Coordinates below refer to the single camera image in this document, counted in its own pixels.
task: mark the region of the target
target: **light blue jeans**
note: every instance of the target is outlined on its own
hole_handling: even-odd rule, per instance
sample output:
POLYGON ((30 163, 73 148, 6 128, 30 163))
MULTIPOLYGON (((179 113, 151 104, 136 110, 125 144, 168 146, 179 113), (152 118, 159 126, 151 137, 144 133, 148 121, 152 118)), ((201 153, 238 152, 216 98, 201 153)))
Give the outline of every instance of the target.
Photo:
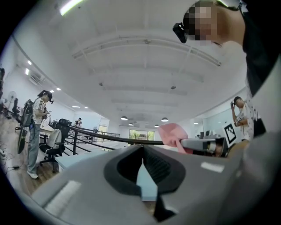
POLYGON ((36 174, 36 160, 39 151, 39 135, 41 124, 35 124, 30 130, 29 144, 27 148, 27 171, 31 174, 36 174))

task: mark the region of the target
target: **railing post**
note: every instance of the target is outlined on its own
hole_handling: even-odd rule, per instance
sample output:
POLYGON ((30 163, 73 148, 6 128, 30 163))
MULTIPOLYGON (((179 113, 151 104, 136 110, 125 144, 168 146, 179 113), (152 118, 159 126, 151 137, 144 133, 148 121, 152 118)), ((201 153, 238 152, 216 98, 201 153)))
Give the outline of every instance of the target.
POLYGON ((76 154, 77 135, 78 135, 78 132, 75 131, 75 134, 74 134, 74 143, 73 143, 73 155, 76 154))

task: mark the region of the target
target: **chair base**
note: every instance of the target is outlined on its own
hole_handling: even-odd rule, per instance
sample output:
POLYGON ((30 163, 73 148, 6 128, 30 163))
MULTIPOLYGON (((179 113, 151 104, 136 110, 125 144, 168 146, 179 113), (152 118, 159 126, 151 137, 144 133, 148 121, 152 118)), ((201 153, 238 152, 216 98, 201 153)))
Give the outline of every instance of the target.
POLYGON ((52 163, 52 166, 53 166, 53 174, 56 172, 55 169, 54 169, 54 163, 56 162, 55 158, 54 158, 54 155, 48 155, 46 157, 44 157, 44 160, 39 162, 39 165, 40 166, 43 166, 43 163, 48 163, 48 162, 51 162, 52 163))

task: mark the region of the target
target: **desk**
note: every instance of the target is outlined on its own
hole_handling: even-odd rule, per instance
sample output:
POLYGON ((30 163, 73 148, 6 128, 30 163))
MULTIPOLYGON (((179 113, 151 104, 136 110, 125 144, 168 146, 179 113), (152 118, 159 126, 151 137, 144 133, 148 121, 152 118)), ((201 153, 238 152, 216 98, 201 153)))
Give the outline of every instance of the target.
POLYGON ((45 124, 44 126, 42 126, 42 124, 41 124, 40 131, 43 133, 46 133, 46 134, 51 134, 54 131, 54 129, 51 128, 49 125, 45 124))
MULTIPOLYGON (((58 162, 59 171, 62 172, 64 169, 74 165, 77 162, 86 160, 92 157, 97 157, 101 154, 108 154, 103 150, 93 150, 92 152, 79 154, 75 156, 62 156, 56 157, 58 162)), ((152 180, 144 164, 141 165, 137 174, 137 185, 141 187, 141 199, 142 201, 156 201, 157 198, 157 185, 152 180)))

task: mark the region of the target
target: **fan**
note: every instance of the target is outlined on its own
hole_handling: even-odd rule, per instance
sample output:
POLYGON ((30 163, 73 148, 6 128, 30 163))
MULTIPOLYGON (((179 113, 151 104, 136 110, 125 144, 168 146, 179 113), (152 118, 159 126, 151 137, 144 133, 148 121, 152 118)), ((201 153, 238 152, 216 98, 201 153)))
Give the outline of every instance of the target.
POLYGON ((8 96, 8 101, 9 101, 9 107, 8 110, 10 109, 11 103, 14 103, 14 99, 17 97, 17 94, 15 91, 10 91, 9 96, 8 96))

